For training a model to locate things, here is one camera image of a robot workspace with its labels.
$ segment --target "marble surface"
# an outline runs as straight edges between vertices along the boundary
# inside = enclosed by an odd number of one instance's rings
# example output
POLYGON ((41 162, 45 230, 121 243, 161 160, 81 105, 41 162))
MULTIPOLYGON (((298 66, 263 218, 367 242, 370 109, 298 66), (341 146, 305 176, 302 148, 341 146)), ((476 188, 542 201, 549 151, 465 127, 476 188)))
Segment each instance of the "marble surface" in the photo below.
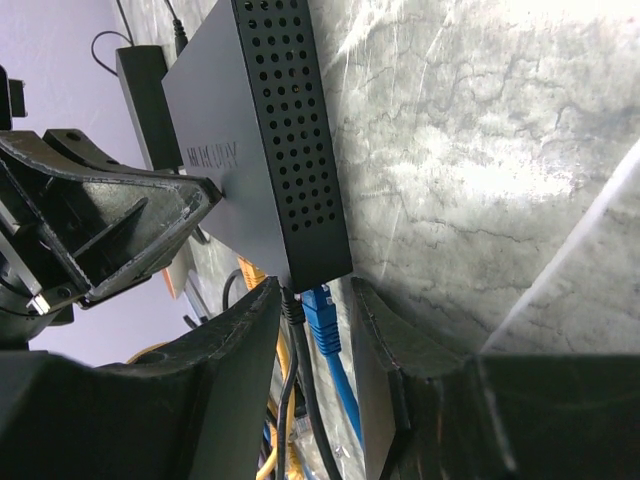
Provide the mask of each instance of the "marble surface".
MULTIPOLYGON (((175 8, 191 33, 214 3, 175 8)), ((310 7, 355 272, 461 351, 639 351, 638 4, 310 7)), ((161 0, 127 13, 137 41, 170 43, 161 0)), ((219 308, 233 254, 216 245, 196 257, 219 308)), ((361 478, 317 363, 329 431, 347 478, 361 478)))

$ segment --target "white wall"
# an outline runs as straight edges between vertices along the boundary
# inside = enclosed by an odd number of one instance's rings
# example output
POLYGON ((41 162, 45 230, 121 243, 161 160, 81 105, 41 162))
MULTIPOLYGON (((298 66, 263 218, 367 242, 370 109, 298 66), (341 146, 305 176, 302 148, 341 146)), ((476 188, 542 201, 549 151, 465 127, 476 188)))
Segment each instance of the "white wall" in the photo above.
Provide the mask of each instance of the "white wall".
MULTIPOLYGON (((16 130, 79 128, 109 155, 142 167, 143 161, 120 84, 91 58, 90 45, 102 30, 115 30, 105 0, 0 0, 0 64, 26 82, 29 116, 16 130)), ((99 40, 98 55, 113 65, 115 36, 99 40)), ((32 343, 91 365, 124 361, 138 350, 187 331, 183 300, 171 300, 162 277, 88 311, 76 321, 51 327, 32 343)))

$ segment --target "black plastic housing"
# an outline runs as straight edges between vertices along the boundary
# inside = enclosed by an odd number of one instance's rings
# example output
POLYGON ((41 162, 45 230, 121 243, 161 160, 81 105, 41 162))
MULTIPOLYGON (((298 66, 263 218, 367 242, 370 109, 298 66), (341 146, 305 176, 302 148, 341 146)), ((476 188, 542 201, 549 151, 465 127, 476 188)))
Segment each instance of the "black plastic housing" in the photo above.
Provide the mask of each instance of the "black plastic housing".
POLYGON ((296 293, 352 271, 306 2, 220 0, 163 86, 205 230, 296 293))

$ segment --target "black power adapter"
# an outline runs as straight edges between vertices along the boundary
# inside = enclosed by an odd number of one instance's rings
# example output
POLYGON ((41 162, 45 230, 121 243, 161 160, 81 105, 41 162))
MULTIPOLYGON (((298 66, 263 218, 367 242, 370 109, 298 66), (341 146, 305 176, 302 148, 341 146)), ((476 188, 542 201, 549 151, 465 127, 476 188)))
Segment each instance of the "black power adapter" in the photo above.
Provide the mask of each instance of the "black power adapter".
POLYGON ((176 171, 182 158, 162 89, 167 74, 162 48, 116 50, 116 72, 147 169, 176 171))

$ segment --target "perforated metal panel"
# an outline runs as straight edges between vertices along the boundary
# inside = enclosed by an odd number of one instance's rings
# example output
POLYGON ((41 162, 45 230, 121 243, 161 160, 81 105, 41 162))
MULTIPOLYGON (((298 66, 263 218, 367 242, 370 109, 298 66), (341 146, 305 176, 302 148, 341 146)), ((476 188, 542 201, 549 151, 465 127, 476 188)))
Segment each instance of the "perforated metal panel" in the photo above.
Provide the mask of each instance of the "perforated metal panel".
POLYGON ((321 228, 343 215, 307 3, 236 8, 283 229, 321 228))

